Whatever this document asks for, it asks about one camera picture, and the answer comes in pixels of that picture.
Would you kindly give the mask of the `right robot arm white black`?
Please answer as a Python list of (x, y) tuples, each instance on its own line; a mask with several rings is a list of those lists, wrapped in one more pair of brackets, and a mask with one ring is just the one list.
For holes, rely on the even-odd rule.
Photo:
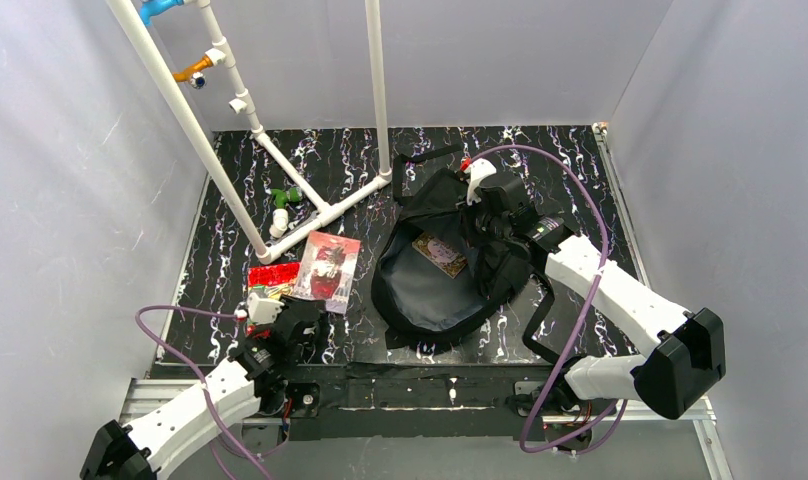
[(657, 415), (680, 418), (726, 372), (724, 325), (708, 308), (690, 312), (655, 293), (560, 213), (543, 214), (523, 182), (485, 159), (460, 168), (467, 184), (462, 212), (471, 239), (495, 240), (530, 264), (546, 283), (589, 294), (593, 307), (633, 343), (619, 357), (548, 355), (555, 369), (544, 404), (568, 410), (586, 400), (643, 402)]

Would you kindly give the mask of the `brown illustrated book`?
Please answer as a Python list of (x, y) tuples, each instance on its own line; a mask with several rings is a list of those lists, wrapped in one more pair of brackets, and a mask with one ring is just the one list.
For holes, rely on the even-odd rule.
[(463, 254), (427, 232), (422, 232), (411, 246), (450, 278), (456, 278), (467, 266)]

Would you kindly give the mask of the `black student backpack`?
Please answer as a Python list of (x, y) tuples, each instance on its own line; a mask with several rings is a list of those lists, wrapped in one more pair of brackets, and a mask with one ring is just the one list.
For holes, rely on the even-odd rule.
[[(392, 162), (393, 197), (402, 210), (377, 260), (371, 300), (388, 325), (387, 342), (393, 348), (455, 345), (518, 296), (531, 276), (539, 277), (508, 247), (464, 238), (460, 202), (466, 184), (460, 179), (461, 167), (442, 168), (415, 194), (403, 194), (406, 164), (450, 155), (461, 148), (456, 144), (417, 156), (400, 154)], [(422, 232), (466, 257), (467, 266), (456, 278), (412, 248)]]

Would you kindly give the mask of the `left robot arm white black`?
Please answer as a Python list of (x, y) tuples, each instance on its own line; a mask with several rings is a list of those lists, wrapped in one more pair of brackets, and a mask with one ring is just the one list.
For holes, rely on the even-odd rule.
[(327, 318), (326, 306), (319, 300), (251, 293), (234, 312), (215, 316), (246, 329), (232, 353), (209, 373), (188, 360), (196, 383), (148, 414), (100, 427), (80, 478), (166, 479), (219, 437), (260, 472), (266, 470), (261, 455), (251, 452), (230, 429), (263, 413), (273, 415), (282, 435), (289, 435), (292, 413), (312, 403), (303, 393), (289, 393), (288, 372), (315, 344)]

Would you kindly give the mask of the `pink comic book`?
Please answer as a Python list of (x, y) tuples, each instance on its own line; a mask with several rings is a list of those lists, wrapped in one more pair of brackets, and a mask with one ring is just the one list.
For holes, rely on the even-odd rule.
[(291, 295), (323, 301), (328, 312), (344, 315), (360, 249), (359, 240), (312, 231), (306, 238)]

